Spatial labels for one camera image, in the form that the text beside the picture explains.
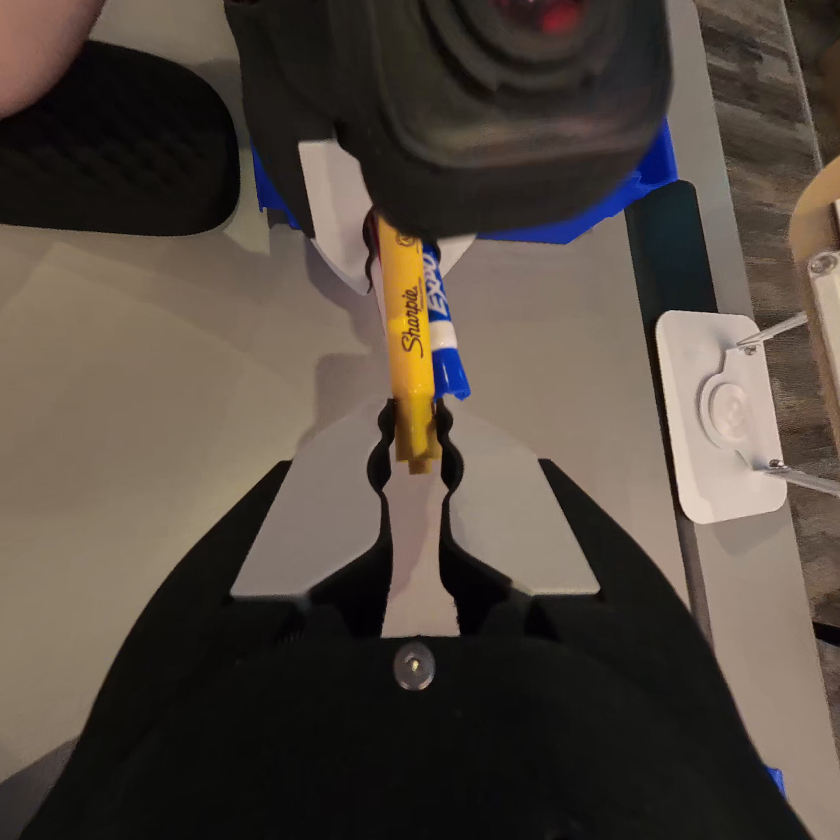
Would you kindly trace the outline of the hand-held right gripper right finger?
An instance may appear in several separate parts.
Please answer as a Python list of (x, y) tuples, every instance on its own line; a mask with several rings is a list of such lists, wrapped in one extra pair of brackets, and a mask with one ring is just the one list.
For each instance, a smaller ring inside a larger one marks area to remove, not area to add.
[(459, 403), (436, 406), (441, 478), (438, 567), (461, 636), (499, 605), (527, 617), (535, 599), (599, 595), (539, 458)]

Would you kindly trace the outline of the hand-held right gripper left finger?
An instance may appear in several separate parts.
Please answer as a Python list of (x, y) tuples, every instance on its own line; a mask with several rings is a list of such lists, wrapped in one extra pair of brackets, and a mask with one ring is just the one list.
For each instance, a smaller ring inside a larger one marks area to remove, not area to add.
[(382, 635), (394, 434), (393, 400), (373, 399), (298, 450), (233, 583), (235, 600), (328, 606), (353, 636)]

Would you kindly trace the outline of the yellow marker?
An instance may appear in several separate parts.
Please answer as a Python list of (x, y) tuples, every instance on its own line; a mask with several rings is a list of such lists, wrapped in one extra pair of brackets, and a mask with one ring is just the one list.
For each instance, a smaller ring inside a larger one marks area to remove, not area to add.
[(375, 218), (395, 416), (395, 460), (410, 475), (440, 457), (422, 242)]

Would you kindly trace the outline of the blue marker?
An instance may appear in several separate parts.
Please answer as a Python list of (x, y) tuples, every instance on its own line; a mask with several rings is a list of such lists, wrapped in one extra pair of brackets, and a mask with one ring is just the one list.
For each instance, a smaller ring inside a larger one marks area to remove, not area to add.
[(460, 357), (455, 326), (445, 292), (436, 246), (423, 243), (423, 276), (427, 299), (429, 339), (435, 383), (435, 398), (467, 399), (471, 390)]

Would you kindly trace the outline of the person's left forearm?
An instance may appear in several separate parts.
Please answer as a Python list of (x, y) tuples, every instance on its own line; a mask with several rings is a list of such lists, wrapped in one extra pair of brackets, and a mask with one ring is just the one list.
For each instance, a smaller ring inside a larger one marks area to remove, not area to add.
[(1, 118), (25, 110), (67, 71), (104, 1), (1, 2)]

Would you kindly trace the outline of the white plastic mounting plate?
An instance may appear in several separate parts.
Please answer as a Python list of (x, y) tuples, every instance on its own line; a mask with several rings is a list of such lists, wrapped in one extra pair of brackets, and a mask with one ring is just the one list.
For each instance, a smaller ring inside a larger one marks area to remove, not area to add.
[(807, 325), (827, 356), (828, 395), (838, 397), (838, 252), (806, 266), (815, 314), (755, 332), (746, 316), (667, 311), (655, 341), (679, 504), (696, 524), (777, 511), (793, 485), (839, 496), (838, 480), (783, 462), (764, 345)]

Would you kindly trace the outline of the wooden document board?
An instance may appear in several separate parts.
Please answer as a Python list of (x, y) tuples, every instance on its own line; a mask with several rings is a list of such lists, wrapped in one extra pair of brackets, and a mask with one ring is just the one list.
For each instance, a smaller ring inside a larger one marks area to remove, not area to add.
[(822, 169), (796, 204), (789, 247), (822, 398), (839, 449), (839, 160)]

